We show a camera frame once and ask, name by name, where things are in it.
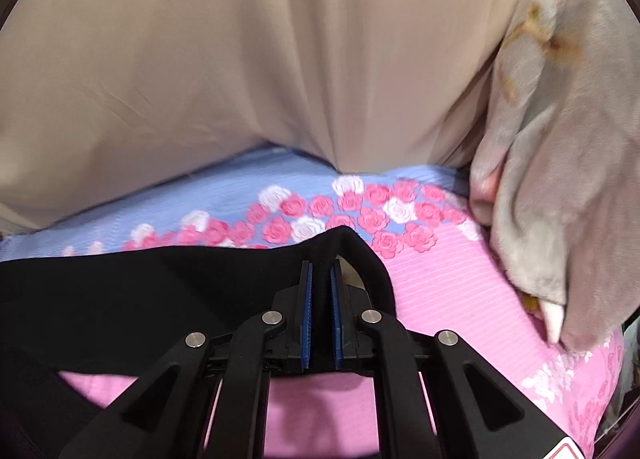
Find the beige curtain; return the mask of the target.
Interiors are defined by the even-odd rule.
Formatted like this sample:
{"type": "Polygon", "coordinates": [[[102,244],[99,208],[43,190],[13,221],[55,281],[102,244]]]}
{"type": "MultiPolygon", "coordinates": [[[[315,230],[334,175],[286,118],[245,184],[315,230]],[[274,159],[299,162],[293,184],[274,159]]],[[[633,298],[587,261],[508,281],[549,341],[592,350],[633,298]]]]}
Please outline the beige curtain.
{"type": "Polygon", "coordinates": [[[1,0],[1,228],[245,150],[472,157],[518,0],[1,0]]]}

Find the pink floral bed sheet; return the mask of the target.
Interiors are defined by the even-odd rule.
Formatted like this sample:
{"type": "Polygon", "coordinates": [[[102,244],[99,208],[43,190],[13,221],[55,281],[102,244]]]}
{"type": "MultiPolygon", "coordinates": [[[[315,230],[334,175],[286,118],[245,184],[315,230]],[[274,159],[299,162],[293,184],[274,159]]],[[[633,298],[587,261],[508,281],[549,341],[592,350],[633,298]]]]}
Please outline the pink floral bed sheet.
{"type": "Polygon", "coordinates": [[[392,279],[409,329],[456,331],[591,456],[623,338],[586,353],[552,346],[491,259],[463,176],[417,166],[347,175],[284,148],[257,150],[2,243],[3,260],[161,245],[271,248],[346,225],[392,279]]]}

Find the black pants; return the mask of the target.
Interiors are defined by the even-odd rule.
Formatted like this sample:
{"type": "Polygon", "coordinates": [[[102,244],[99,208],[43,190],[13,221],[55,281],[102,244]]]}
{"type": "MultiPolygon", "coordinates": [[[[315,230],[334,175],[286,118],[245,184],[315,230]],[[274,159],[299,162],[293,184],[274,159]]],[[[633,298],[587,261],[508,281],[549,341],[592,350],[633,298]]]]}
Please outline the black pants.
{"type": "Polygon", "coordinates": [[[99,412],[66,371],[128,375],[148,370],[194,331],[216,337],[267,311],[280,290],[312,277],[311,357],[323,363],[332,317],[331,265],[344,259],[375,309],[394,314],[390,275],[350,228],[274,249],[160,247],[40,257],[1,266],[1,453],[55,458],[99,412]]]}

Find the grey plush blanket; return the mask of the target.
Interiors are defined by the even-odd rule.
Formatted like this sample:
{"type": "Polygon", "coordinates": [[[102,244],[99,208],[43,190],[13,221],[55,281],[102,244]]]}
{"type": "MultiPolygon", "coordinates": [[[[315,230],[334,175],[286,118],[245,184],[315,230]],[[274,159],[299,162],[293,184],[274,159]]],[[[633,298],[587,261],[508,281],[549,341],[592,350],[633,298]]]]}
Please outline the grey plush blanket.
{"type": "Polygon", "coordinates": [[[639,23],[626,0],[518,0],[470,192],[549,342],[587,351],[634,314],[639,23]]]}

